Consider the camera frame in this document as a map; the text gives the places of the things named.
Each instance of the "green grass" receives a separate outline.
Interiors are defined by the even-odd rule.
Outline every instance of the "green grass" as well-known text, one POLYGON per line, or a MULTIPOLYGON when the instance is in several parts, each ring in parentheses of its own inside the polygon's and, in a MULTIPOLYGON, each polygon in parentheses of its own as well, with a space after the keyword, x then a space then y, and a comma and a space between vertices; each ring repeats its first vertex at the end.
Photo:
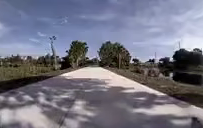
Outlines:
POLYGON ((166 78, 147 77, 129 70, 115 68, 106 69, 168 94, 174 98, 203 108, 203 87, 181 84, 166 78))

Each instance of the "pond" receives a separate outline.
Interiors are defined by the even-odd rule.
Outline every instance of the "pond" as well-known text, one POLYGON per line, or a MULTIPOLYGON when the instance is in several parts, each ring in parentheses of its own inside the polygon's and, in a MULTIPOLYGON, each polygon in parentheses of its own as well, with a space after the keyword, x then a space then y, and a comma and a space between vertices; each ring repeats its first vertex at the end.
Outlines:
POLYGON ((203 86, 203 74, 193 74, 187 72, 170 72, 168 76, 164 77, 170 78, 174 81, 181 83, 188 83, 195 86, 203 86))

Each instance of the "paved road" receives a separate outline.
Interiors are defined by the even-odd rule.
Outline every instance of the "paved road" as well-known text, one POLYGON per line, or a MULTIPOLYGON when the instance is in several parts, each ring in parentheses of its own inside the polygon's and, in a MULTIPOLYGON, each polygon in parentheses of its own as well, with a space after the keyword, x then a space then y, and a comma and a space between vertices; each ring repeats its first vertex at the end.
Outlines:
POLYGON ((83 68, 0 94, 0 127, 191 128, 189 108, 105 69, 83 68))

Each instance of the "treeline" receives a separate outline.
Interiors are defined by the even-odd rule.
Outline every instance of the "treeline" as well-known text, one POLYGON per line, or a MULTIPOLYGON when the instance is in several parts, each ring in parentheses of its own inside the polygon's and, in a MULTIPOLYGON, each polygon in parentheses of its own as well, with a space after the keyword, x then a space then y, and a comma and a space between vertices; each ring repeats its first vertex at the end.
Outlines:
MULTIPOLYGON (((35 65, 35 66, 52 66, 54 63, 54 56, 46 54, 45 56, 39 56, 33 58, 32 56, 21 56, 19 54, 9 57, 0 57, 0 67, 20 67, 23 65, 35 65)), ((57 56, 58 63, 61 62, 61 58, 57 56)))
MULTIPOLYGON (((72 41, 70 48, 66 51, 67 55, 65 57, 56 56, 57 64, 61 69, 98 64, 100 66, 117 68, 130 68, 131 66, 137 67, 151 64, 168 70, 187 70, 190 67, 203 65, 203 52, 198 48, 195 48, 193 51, 180 49, 172 56, 173 61, 170 61, 170 57, 164 57, 159 60, 158 64, 156 64, 155 59, 149 59, 145 63, 142 63, 138 58, 132 59, 129 50, 118 42, 104 42, 98 50, 99 59, 89 59, 86 57, 88 50, 89 47, 86 42, 78 40, 72 41)), ((53 66, 55 64, 54 59, 55 57, 50 54, 39 56, 38 58, 12 55, 5 58, 0 57, 0 66, 18 67, 25 64, 53 66)))

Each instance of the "sky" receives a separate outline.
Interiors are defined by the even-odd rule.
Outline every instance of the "sky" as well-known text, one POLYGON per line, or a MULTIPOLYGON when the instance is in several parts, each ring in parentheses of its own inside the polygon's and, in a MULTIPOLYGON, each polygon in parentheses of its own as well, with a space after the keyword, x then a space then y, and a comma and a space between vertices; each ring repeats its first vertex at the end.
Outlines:
POLYGON ((66 55, 73 40, 96 57, 105 41, 120 42, 141 60, 203 50, 203 0, 0 0, 0 56, 66 55))

